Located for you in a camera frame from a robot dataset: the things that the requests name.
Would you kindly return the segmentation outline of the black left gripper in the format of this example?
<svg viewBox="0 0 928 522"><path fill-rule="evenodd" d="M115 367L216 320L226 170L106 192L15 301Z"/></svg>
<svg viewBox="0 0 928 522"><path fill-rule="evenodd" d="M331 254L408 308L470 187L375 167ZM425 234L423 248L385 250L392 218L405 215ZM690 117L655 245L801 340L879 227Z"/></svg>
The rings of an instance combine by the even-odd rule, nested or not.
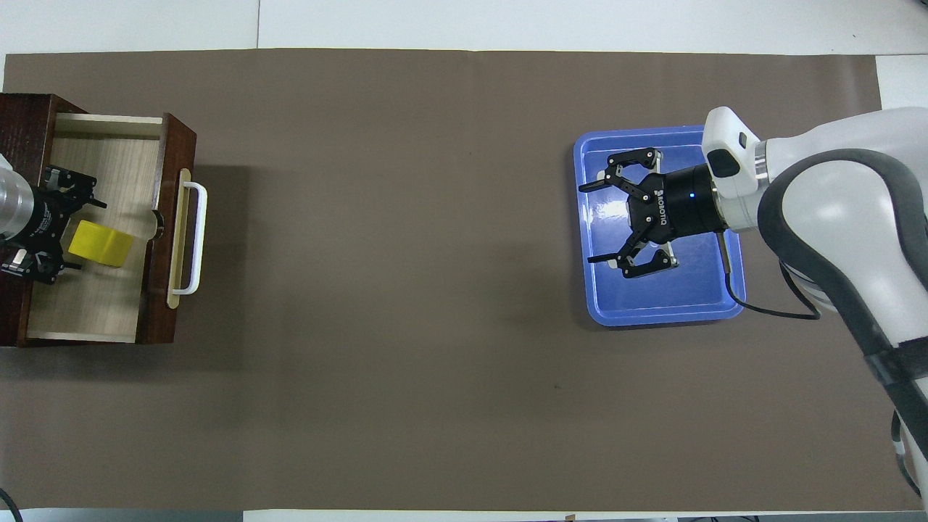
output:
<svg viewBox="0 0 928 522"><path fill-rule="evenodd" d="M61 236L67 227L66 210L80 210L83 205L106 209L106 202L95 195L97 178L63 167L46 167L44 189L32 187L33 207L25 227L16 235L17 247L2 262L2 272L46 285L55 284L64 270L82 270L82 265L53 257L48 252L62 251Z"/></svg>

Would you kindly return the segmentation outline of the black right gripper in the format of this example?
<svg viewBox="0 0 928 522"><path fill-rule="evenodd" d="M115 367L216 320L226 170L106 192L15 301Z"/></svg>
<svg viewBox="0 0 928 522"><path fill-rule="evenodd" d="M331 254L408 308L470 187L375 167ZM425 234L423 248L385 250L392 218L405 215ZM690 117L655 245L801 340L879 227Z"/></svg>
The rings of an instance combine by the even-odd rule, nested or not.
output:
<svg viewBox="0 0 928 522"><path fill-rule="evenodd" d="M602 191L614 187L627 195L649 195L649 201L629 196L629 227L643 229L644 235L633 233L617 252L587 258L587 263L605 263L626 278L634 280L679 267L679 259L666 242L713 233L720 229L720 214L716 206L712 175L707 165L694 165L666 174L657 174L662 159L659 149L632 149L613 153L601 179L578 187L580 193ZM624 168L641 166L650 173L639 184L622 175ZM646 263L636 261L637 255L650 243L660 245Z"/></svg>

